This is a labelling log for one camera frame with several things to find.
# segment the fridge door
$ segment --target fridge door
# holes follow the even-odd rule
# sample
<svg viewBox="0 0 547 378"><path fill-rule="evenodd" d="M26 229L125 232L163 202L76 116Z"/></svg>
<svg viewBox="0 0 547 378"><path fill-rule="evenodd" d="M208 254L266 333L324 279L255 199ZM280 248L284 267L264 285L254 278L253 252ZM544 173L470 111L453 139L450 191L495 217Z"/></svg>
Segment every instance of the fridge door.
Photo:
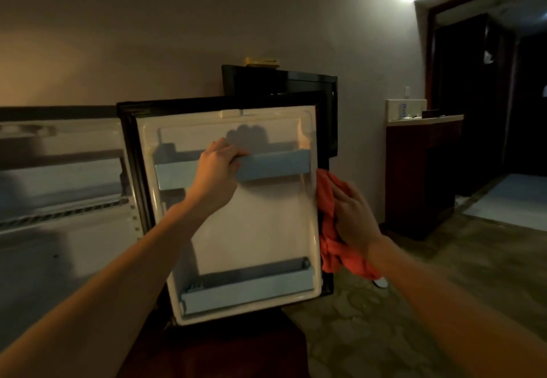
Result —
<svg viewBox="0 0 547 378"><path fill-rule="evenodd" d="M142 232L114 106L0 109L0 350Z"/></svg>
<svg viewBox="0 0 547 378"><path fill-rule="evenodd" d="M321 271L315 200L315 171L328 167L325 106L324 92L119 105L148 229L182 201L211 141L226 137L250 152L234 197L205 221L168 278L178 324L332 290Z"/></svg>

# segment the forearm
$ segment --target forearm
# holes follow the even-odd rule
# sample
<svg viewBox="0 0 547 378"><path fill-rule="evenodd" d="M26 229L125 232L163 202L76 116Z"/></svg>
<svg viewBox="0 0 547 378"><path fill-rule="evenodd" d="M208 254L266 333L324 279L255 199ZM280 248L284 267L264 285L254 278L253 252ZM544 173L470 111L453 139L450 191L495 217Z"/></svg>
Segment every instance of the forearm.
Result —
<svg viewBox="0 0 547 378"><path fill-rule="evenodd" d="M174 206L138 243L0 355L0 376L114 376L180 254L205 218Z"/></svg>
<svg viewBox="0 0 547 378"><path fill-rule="evenodd" d="M471 376L536 377L547 370L547 345L542 340L481 305L391 240L385 237L371 244L369 261Z"/></svg>

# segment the left hand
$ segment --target left hand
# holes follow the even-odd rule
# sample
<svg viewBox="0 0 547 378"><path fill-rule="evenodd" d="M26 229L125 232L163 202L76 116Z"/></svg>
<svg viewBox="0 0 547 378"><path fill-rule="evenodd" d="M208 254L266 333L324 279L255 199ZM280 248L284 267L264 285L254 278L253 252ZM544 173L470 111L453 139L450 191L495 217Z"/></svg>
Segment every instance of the left hand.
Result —
<svg viewBox="0 0 547 378"><path fill-rule="evenodd" d="M184 201L196 207L204 218L224 207L237 188L235 174L241 166L237 158L248 154L225 138L211 143L200 156L196 177Z"/></svg>

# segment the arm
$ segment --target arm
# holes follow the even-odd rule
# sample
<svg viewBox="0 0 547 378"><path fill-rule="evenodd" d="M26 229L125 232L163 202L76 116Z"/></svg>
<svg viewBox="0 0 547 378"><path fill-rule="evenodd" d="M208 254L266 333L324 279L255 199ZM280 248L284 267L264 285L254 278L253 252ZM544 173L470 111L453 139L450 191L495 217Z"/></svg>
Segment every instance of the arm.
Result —
<svg viewBox="0 0 547 378"><path fill-rule="evenodd" d="M336 229L403 295L445 352L470 376L539 377L547 344L513 320L482 305L382 236L364 197L333 187Z"/></svg>
<svg viewBox="0 0 547 378"><path fill-rule="evenodd" d="M245 154L225 139L213 142L186 199L0 354L0 376L115 376L183 244L234 195L232 160Z"/></svg>

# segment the hand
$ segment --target hand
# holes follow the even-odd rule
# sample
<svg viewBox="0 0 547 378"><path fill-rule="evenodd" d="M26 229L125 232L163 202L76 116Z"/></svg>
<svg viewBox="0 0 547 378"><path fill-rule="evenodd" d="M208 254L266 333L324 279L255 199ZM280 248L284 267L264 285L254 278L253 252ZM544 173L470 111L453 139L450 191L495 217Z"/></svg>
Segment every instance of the hand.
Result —
<svg viewBox="0 0 547 378"><path fill-rule="evenodd" d="M363 194L349 183L351 195L346 195L340 188L330 183L334 194L335 228L342 240L359 250L367 258L369 246L382 240L378 223Z"/></svg>
<svg viewBox="0 0 547 378"><path fill-rule="evenodd" d="M224 207L237 188L235 174L241 166L237 158L248 154L225 138L211 143L200 156L196 177L184 201L197 208L204 218Z"/></svg>

